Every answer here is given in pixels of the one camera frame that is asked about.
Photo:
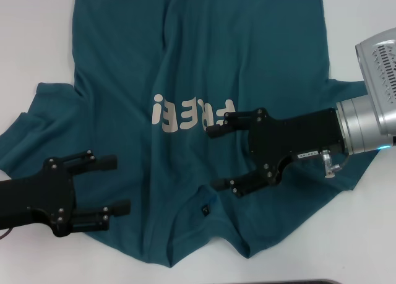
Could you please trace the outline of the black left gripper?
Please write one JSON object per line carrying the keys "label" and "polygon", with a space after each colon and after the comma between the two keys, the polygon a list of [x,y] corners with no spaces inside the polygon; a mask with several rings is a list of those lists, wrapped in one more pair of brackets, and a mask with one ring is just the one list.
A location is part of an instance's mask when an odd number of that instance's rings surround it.
{"label": "black left gripper", "polygon": [[64,158],[49,158],[42,169],[28,177],[1,182],[1,229],[41,223],[57,237],[74,232],[107,231],[110,217],[129,215],[131,201],[120,200],[111,205],[75,209],[72,175],[91,171],[116,170],[116,155],[97,158],[91,150]]}

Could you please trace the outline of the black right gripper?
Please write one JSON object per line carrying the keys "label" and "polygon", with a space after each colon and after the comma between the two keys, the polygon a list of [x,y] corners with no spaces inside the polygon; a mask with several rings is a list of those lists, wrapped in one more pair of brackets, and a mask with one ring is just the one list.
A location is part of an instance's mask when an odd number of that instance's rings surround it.
{"label": "black right gripper", "polygon": [[338,116],[333,108],[289,119],[275,119],[267,110],[226,112],[222,124],[206,128],[211,138],[241,131],[249,139],[249,149],[257,171],[232,178],[216,179],[216,191],[230,190],[237,198],[269,185],[278,184],[283,170],[294,161],[319,157],[326,178],[333,178],[340,165],[331,154],[344,153],[345,144]]}

